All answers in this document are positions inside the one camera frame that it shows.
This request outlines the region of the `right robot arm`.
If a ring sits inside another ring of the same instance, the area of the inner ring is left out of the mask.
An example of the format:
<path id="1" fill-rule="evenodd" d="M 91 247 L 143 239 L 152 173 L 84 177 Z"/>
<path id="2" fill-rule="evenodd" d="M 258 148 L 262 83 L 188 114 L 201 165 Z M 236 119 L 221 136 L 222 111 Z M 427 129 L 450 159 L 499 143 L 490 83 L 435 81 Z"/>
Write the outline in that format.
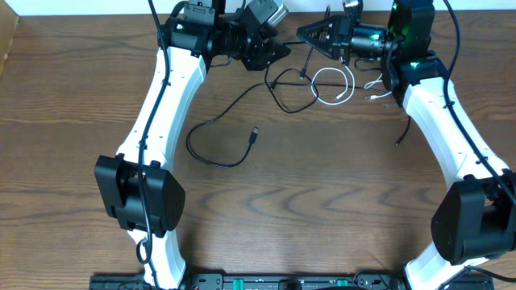
<path id="1" fill-rule="evenodd" d="M 334 60 L 378 60 L 381 79 L 424 134 L 447 185 L 431 219 L 431 244 L 390 281 L 392 289 L 468 289 L 495 279 L 482 264 L 515 248 L 515 174 L 482 139 L 456 96 L 452 68 L 430 50 L 431 0 L 396 0 L 386 27 L 361 21 L 360 1 L 298 28 Z"/>

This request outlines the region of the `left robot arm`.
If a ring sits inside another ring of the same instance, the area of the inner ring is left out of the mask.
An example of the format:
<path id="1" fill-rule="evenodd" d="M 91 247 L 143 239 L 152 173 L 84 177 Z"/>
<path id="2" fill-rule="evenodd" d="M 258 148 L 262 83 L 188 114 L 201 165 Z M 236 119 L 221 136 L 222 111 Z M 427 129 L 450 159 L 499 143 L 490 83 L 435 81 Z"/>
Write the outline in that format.
<path id="1" fill-rule="evenodd" d="M 181 1 L 158 23 L 156 67 L 139 115 L 115 156 L 102 155 L 94 176 L 109 217 L 129 233 L 144 273 L 108 279 L 105 289 L 178 289 L 186 263 L 176 228 L 185 190 L 173 177 L 181 128 L 216 56 L 261 71 L 290 53 L 277 39 L 288 14 L 278 0 L 251 0 L 226 15 L 223 1 Z"/>

